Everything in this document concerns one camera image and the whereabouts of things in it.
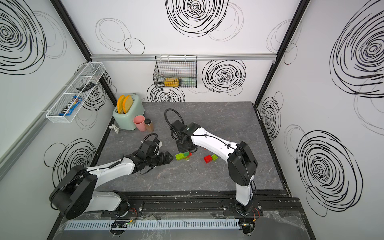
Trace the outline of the lime long lego brick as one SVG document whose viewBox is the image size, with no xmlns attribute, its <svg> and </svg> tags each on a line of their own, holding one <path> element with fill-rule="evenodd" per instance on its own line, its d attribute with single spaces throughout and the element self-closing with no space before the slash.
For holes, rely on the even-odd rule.
<svg viewBox="0 0 384 240">
<path fill-rule="evenodd" d="M 184 153 L 179 153 L 179 154 L 175 155 L 175 158 L 177 161 L 180 161 L 180 160 L 185 159 L 186 157 L 184 156 Z"/>
</svg>

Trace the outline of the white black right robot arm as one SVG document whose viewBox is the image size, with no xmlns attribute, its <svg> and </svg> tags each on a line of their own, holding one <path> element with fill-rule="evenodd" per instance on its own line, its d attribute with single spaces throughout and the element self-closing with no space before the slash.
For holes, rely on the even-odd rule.
<svg viewBox="0 0 384 240">
<path fill-rule="evenodd" d="M 224 140 L 196 123 L 187 126 L 176 120 L 169 126 L 180 152 L 202 147 L 223 159 L 228 165 L 229 176 L 236 184 L 236 201 L 242 206 L 249 205 L 258 162 L 247 143 Z"/>
</svg>

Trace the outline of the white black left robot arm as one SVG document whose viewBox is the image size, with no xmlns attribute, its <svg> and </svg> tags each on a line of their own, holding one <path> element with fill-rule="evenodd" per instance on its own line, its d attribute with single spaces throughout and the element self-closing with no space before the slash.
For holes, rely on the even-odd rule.
<svg viewBox="0 0 384 240">
<path fill-rule="evenodd" d="M 143 141 L 138 150 L 100 166 L 74 166 L 49 196 L 51 206 L 66 219 L 72 220 L 87 212 L 115 212 L 125 215 L 131 210 L 126 196 L 117 190 L 98 192 L 96 189 L 112 180 L 167 165 L 174 157 L 160 152 L 159 140 Z"/>
</svg>

